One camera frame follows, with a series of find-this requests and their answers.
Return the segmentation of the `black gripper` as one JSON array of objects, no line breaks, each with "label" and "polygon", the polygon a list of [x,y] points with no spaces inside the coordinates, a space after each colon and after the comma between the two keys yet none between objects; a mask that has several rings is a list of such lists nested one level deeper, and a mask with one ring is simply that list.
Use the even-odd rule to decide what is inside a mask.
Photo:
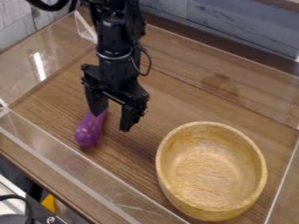
[{"label": "black gripper", "polygon": [[121,106],[119,129],[128,132],[145,115],[149,94],[139,83],[141,52],[131,51],[121,55],[97,53],[99,64],[81,66],[84,91],[88,108],[99,116],[108,108],[108,101]]}]

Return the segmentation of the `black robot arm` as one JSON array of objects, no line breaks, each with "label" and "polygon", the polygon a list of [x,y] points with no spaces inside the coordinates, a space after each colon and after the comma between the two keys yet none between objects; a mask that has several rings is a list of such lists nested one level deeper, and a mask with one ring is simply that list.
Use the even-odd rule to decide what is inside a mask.
[{"label": "black robot arm", "polygon": [[81,0],[88,7],[97,35],[99,64],[81,66],[81,83],[88,108],[99,116],[111,101],[121,105],[119,129],[128,132],[145,115],[149,94],[137,78],[149,73],[140,68],[148,51],[140,44],[145,20],[139,0]]}]

